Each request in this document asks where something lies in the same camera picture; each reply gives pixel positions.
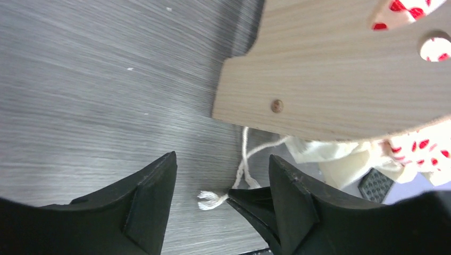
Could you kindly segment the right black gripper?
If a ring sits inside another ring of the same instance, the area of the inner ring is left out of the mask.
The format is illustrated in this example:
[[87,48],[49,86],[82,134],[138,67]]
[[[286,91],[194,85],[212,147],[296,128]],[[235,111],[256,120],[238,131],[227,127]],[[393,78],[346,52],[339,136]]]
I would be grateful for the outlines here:
[[280,246],[270,187],[230,189],[227,203],[252,225],[270,247]]

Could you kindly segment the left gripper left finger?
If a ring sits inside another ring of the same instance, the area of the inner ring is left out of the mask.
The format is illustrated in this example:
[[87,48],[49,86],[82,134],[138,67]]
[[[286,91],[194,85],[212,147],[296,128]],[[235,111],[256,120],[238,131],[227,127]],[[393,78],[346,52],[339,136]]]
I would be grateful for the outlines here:
[[169,152],[67,205],[1,199],[1,254],[160,254],[177,177]]

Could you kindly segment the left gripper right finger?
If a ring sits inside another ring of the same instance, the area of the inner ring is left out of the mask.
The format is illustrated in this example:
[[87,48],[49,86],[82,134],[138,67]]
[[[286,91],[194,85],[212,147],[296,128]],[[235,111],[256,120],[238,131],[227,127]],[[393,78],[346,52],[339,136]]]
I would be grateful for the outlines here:
[[383,205],[269,159],[275,254],[450,254],[450,192]]

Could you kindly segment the strawberry print ruffled blanket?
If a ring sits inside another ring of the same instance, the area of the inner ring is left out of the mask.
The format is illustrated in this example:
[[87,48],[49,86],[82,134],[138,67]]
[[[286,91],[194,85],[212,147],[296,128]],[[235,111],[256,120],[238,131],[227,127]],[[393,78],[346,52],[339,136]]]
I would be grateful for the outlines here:
[[[449,1],[379,1],[370,16],[373,31],[389,31],[413,24]],[[450,61],[450,34],[428,36],[419,54],[428,62]],[[241,162],[233,188],[245,181],[259,187],[249,172],[249,158],[269,147],[285,144],[295,162],[316,163],[326,184],[343,189],[375,168],[397,183],[421,173],[432,185],[450,181],[450,118],[425,128],[386,139],[316,141],[243,127]]]

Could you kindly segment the wooden pet bed frame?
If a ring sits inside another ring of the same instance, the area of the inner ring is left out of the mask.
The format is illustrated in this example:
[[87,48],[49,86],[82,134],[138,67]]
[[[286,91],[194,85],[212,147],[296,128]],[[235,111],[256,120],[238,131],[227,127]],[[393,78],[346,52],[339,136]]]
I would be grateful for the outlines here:
[[450,118],[450,61],[419,54],[450,34],[450,2],[373,31],[379,1],[266,1],[254,45],[224,62],[212,117],[316,141],[386,139]]

